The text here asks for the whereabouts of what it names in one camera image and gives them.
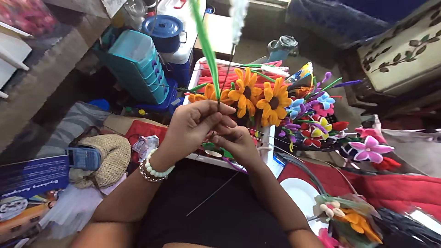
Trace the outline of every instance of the wooden table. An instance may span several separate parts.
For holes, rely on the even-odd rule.
[[[211,48],[216,53],[216,57],[221,60],[231,60],[235,53],[234,49],[231,54],[233,47],[231,17],[205,14],[204,25],[207,29],[207,38],[211,44]],[[195,59],[198,60],[197,53],[202,53],[199,37],[196,39],[194,48]]]

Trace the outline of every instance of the blue pot lid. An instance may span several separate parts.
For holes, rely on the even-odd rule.
[[[153,29],[151,36],[170,38],[179,35],[184,28],[182,22],[171,15],[157,15],[156,23],[154,20],[155,17],[151,16],[142,23],[143,33],[150,34]]]

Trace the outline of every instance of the black skirt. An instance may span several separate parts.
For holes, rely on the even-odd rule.
[[[217,248],[291,247],[244,173],[186,217],[235,173],[190,159],[179,161],[150,203],[137,247],[161,248],[173,242]]]

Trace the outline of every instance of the white pipe cleaner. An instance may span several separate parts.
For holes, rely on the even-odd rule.
[[[260,69],[262,71],[271,72],[273,74],[282,76],[284,78],[289,77],[289,73],[286,72],[287,70],[289,70],[289,67],[272,67],[272,66],[263,64],[260,67]]]
[[[230,0],[230,16],[232,18],[232,39],[234,44],[238,44],[241,29],[245,25],[245,16],[247,15],[249,0]]]

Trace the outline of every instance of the white beaded bracelet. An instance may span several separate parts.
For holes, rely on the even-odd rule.
[[[152,157],[152,154],[157,150],[158,148],[155,148],[153,150],[150,151],[149,155],[147,155],[147,158],[145,160],[145,168],[147,173],[150,173],[150,175],[155,176],[155,177],[166,177],[170,174],[170,172],[172,172],[172,170],[174,169],[174,165],[172,167],[170,167],[168,170],[164,171],[164,172],[157,172],[155,171],[149,163],[150,158]]]

